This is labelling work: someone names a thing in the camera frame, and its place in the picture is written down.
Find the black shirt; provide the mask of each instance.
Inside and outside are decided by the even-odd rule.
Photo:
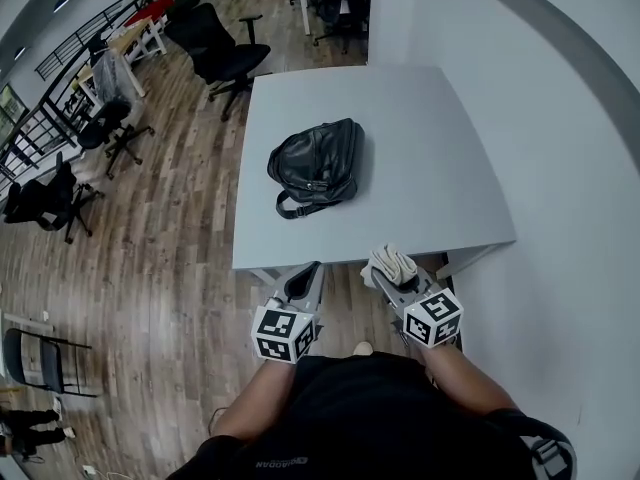
[[[461,410],[410,359],[307,357],[277,425],[209,439],[169,478],[535,478],[524,435],[568,442],[520,411]]]

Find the black pants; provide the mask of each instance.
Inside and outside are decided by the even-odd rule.
[[[61,428],[38,432],[32,430],[34,425],[58,421],[55,411],[9,411],[4,421],[13,432],[13,447],[24,455],[34,455],[36,447],[43,444],[61,443],[65,439]]]

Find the white cloth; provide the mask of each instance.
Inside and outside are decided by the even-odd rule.
[[[369,288],[376,287],[371,279],[372,267],[380,270],[396,286],[410,281],[418,273],[415,261],[406,254],[398,252],[395,244],[381,245],[369,254],[369,263],[360,272],[360,275],[364,278],[365,286]]]

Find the black and white marker cube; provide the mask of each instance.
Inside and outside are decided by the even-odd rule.
[[[258,306],[251,339],[261,358],[295,364],[309,352],[315,325],[315,315]]]
[[[449,288],[429,295],[404,310],[404,333],[433,348],[460,331],[464,308]]]

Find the plastic bag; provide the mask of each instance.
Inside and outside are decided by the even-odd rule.
[[[144,103],[129,78],[126,62],[116,50],[105,51],[93,66],[93,82],[98,98],[103,103],[120,100],[131,105],[127,124],[135,125],[142,117]]]

